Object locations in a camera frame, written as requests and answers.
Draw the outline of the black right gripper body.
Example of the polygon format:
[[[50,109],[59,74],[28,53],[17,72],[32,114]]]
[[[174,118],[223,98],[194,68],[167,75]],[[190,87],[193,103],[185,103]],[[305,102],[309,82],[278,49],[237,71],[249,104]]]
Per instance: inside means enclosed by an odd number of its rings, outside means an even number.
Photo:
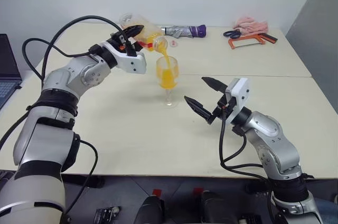
[[[227,97],[226,94],[223,94],[211,116],[207,119],[207,123],[211,125],[216,118],[223,120],[223,115],[228,118],[236,105],[237,101],[235,97]]]

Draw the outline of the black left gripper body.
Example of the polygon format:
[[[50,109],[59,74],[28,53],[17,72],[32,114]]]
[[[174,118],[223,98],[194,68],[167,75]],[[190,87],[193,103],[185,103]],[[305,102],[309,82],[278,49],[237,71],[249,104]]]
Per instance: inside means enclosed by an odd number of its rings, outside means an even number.
[[[111,44],[117,51],[125,53],[129,57],[136,57],[136,52],[140,52],[134,50],[133,43],[129,41],[127,36],[125,38],[121,31],[111,34],[109,44]]]

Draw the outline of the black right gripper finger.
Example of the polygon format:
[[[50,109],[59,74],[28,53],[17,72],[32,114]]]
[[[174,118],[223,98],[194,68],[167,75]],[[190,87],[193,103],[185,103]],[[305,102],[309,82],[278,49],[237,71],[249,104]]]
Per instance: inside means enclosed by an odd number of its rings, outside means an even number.
[[[211,78],[211,77],[202,77],[201,79],[213,90],[219,91],[221,93],[226,92],[226,88],[228,86],[225,85],[223,82],[221,82],[217,79]]]
[[[196,101],[193,98],[190,98],[188,96],[184,96],[184,99],[186,103],[190,106],[190,108],[199,116],[201,116],[204,119],[209,119],[211,117],[211,113],[207,111],[201,103]]]

